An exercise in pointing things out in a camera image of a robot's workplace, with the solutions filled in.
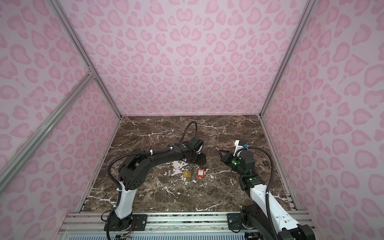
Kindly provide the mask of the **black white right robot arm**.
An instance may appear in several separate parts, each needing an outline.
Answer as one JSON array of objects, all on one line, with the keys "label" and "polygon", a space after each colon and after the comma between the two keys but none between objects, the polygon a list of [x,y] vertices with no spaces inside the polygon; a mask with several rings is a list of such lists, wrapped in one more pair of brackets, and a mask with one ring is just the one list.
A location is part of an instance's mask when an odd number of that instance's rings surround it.
[{"label": "black white right robot arm", "polygon": [[[269,159],[271,172],[267,184],[256,173],[255,159],[251,150],[261,151]],[[230,224],[231,231],[237,233],[242,228],[255,229],[264,240],[314,240],[316,238],[310,226],[301,225],[271,194],[275,166],[271,155],[266,150],[258,147],[243,147],[235,153],[222,149],[218,149],[218,152],[221,161],[240,175],[241,189],[254,201],[253,204],[242,207],[242,221],[238,223],[240,228]]]}]

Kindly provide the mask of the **brass padlock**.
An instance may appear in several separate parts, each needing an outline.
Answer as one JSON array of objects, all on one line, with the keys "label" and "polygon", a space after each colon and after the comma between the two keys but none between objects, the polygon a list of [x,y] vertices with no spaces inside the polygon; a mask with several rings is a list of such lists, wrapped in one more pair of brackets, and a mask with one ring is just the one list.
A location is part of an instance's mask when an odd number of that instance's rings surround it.
[{"label": "brass padlock", "polygon": [[187,166],[186,169],[183,171],[183,178],[185,179],[191,179],[192,178],[192,168]]}]

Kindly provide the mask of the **red safety padlock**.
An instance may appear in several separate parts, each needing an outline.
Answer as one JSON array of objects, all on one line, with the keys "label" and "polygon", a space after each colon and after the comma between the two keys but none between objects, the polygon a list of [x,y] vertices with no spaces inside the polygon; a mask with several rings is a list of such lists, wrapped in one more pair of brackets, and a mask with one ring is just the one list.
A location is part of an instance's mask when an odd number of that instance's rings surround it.
[{"label": "red safety padlock", "polygon": [[203,178],[205,176],[205,165],[201,165],[198,167],[198,170],[197,170],[197,176],[198,178]]}]

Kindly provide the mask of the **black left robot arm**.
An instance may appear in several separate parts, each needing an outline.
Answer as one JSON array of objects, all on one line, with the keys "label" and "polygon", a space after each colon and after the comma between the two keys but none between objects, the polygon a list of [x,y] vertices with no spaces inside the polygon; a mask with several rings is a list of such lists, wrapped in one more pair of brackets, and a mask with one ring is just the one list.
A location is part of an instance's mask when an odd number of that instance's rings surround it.
[{"label": "black left robot arm", "polygon": [[207,162],[206,155],[202,153],[203,147],[204,142],[194,136],[189,141],[170,144],[159,150],[134,149],[111,160],[107,166],[107,176],[118,187],[118,200],[108,215],[104,231],[123,231],[133,226],[136,192],[152,168],[174,161],[202,166]]}]

